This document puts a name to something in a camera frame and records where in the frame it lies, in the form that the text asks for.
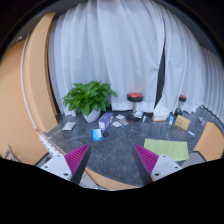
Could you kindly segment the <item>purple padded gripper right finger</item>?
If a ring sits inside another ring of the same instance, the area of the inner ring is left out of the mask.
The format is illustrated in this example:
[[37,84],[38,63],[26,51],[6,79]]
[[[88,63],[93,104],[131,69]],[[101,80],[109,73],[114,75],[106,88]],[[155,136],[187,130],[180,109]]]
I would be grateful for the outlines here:
[[132,153],[143,185],[181,170],[181,167],[168,155],[158,156],[140,145],[134,144]]

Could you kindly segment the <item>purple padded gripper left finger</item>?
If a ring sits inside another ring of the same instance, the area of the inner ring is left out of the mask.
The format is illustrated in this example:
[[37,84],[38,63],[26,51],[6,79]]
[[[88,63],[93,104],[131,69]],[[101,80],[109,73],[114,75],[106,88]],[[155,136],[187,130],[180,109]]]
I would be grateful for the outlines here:
[[90,154],[91,146],[90,144],[85,144],[65,155],[55,155],[42,165],[41,169],[78,185]]

